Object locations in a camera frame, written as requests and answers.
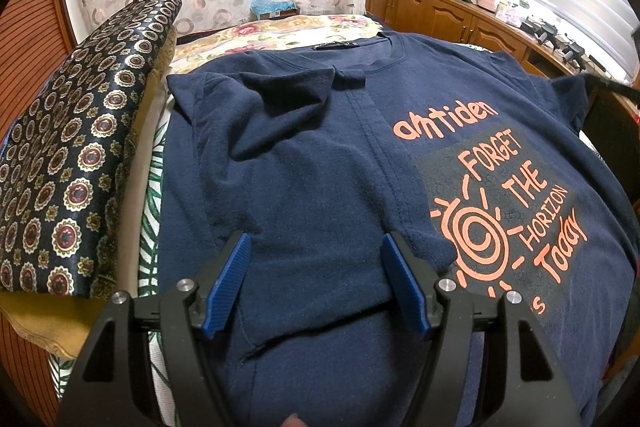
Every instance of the black print patch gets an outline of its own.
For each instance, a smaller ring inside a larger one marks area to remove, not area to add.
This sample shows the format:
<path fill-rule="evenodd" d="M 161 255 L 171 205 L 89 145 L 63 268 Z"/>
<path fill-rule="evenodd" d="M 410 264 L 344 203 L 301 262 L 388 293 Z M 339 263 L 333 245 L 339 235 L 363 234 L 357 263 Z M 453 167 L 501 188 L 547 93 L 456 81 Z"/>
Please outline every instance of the black print patch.
<path fill-rule="evenodd" d="M 513 124 L 416 163 L 433 224 L 458 250 L 450 276 L 494 298 L 517 290 L 546 322 L 588 241 L 574 190 Z"/>

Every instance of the yellow cloth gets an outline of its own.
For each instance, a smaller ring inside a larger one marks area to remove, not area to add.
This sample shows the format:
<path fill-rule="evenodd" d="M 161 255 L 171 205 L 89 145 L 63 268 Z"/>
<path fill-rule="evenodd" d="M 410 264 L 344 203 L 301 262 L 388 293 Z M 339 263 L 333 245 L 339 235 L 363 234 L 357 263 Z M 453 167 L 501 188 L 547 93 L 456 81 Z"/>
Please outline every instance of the yellow cloth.
<path fill-rule="evenodd" d="M 174 50 L 175 29 L 172 28 L 159 52 L 153 70 L 146 78 L 145 94 L 132 124 L 132 132 L 135 136 L 141 134 L 143 123 L 156 95 L 159 91 L 164 91 L 161 86 L 161 80 L 164 72 L 169 67 L 169 63 L 171 63 Z M 158 116 L 155 116 L 156 123 L 158 122 Z M 147 163 L 150 161 L 150 153 L 148 156 Z M 127 187 L 129 187 L 130 183 L 142 184 L 144 187 L 146 185 L 146 175 L 143 179 L 138 176 L 135 179 L 129 178 Z M 124 204 L 120 208 L 120 215 L 122 216 L 123 214 L 130 216 L 130 210 Z M 140 225 L 141 215 L 142 210 L 138 213 L 138 225 Z M 135 238 L 136 245 L 138 245 L 139 238 L 140 232 Z M 127 255 L 129 253 L 134 256 L 134 261 L 137 263 L 138 249 L 129 248 Z M 118 252 L 118 262 L 127 263 L 128 259 L 126 259 L 126 256 L 121 259 L 120 252 Z M 0 292 L 0 311 L 4 313 L 18 335 L 65 359 L 78 357 L 82 344 L 84 344 L 104 303 L 105 301 L 102 299 L 59 297 L 46 293 Z"/>

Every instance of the medallion pattern fabric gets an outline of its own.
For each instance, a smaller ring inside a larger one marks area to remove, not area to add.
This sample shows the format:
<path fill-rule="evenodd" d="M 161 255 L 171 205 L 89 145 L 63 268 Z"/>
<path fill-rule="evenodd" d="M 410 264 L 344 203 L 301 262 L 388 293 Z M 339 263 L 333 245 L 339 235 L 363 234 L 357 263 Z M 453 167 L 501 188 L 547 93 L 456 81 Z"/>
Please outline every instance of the medallion pattern fabric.
<path fill-rule="evenodd" d="M 180 0 L 135 0 L 49 77 L 0 152 L 0 290 L 104 298 L 136 111 Z"/>

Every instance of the fingertip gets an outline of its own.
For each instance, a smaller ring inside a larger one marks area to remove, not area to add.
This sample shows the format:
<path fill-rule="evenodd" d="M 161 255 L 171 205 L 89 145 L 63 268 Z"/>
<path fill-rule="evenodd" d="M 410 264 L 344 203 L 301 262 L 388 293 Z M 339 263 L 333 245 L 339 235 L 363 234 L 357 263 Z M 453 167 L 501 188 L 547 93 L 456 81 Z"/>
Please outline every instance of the fingertip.
<path fill-rule="evenodd" d="M 284 420 L 282 427 L 306 427 L 306 423 L 298 418 L 297 414 L 293 413 L 286 420 Z"/>

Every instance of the metal screw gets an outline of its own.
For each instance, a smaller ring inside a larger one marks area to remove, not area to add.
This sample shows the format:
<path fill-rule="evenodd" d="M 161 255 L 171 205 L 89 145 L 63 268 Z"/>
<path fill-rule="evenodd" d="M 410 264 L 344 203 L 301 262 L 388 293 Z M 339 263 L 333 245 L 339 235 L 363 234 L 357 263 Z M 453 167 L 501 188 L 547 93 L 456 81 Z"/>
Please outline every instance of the metal screw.
<path fill-rule="evenodd" d="M 438 287 L 444 292 L 452 292 L 458 287 L 458 285 L 451 279 L 440 279 L 438 281 Z"/>
<path fill-rule="evenodd" d="M 127 292 L 116 292 L 111 296 L 111 302 L 114 304 L 122 304 L 127 300 Z"/>
<path fill-rule="evenodd" d="M 522 302 L 522 295 L 516 292 L 516 290 L 511 290 L 507 292 L 507 300 L 511 304 L 520 304 Z"/>
<path fill-rule="evenodd" d="M 194 283 L 191 279 L 180 279 L 175 287 L 178 288 L 178 291 L 189 292 L 195 285 L 196 283 Z"/>

